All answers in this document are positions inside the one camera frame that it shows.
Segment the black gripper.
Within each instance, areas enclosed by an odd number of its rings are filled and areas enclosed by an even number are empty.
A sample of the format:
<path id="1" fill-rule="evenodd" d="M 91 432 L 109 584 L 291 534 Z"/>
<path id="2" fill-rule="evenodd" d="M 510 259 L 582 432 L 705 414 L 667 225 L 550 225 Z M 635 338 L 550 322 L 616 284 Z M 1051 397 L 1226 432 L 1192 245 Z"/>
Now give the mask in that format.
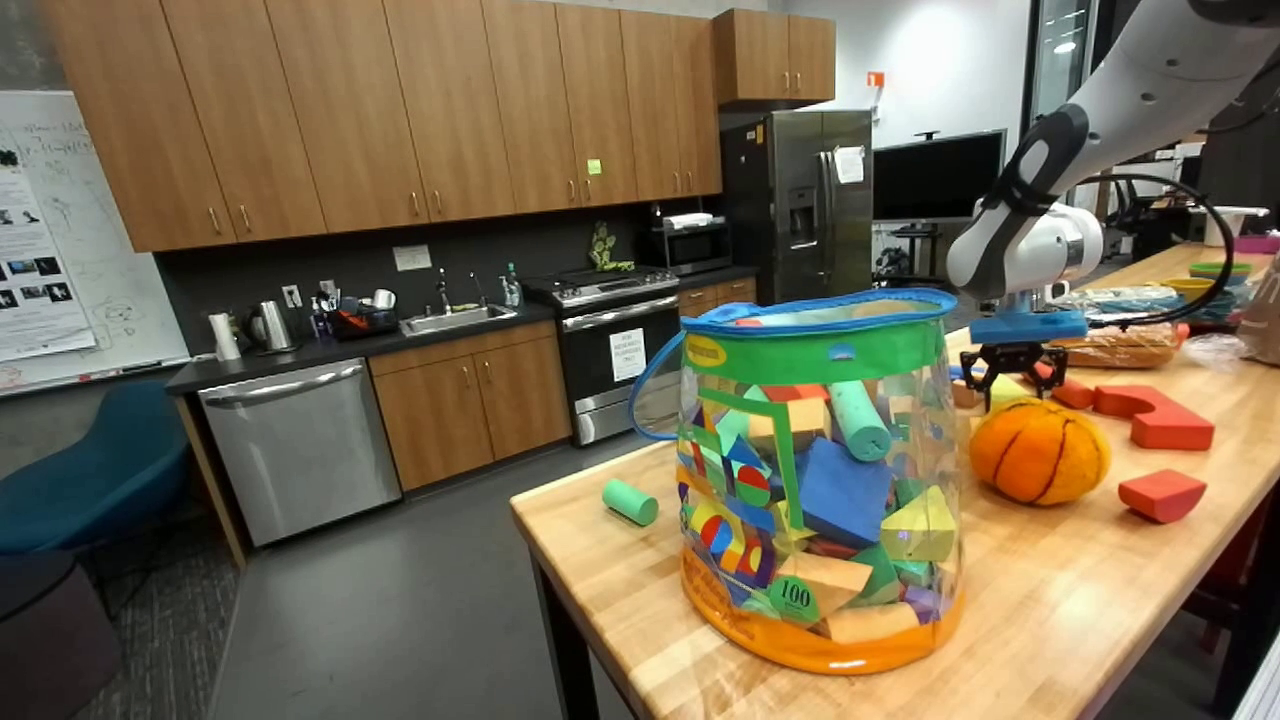
<path id="1" fill-rule="evenodd" d="M 1021 376 L 1031 384 L 1035 397 L 1065 384 L 1066 351 L 1048 343 L 978 343 L 977 351 L 960 355 L 960 376 L 978 397 L 992 397 L 998 376 Z"/>

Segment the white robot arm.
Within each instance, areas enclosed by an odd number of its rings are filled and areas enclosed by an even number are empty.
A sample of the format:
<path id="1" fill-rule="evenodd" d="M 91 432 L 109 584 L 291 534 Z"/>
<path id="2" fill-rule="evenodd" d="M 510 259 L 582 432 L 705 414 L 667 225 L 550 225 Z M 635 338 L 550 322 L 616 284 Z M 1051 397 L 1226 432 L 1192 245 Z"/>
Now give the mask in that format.
<path id="1" fill-rule="evenodd" d="M 1280 0 L 1134 0 L 1097 71 L 1021 135 L 948 250 L 948 280 L 992 305 L 960 355 L 971 388 L 1038 360 L 1051 366 L 1038 393 L 1065 382 L 1048 339 L 1083 338 L 1087 322 L 1035 298 L 1087 275 L 1103 250 L 1100 221 L 1065 193 L 1206 125 L 1274 47 Z"/>

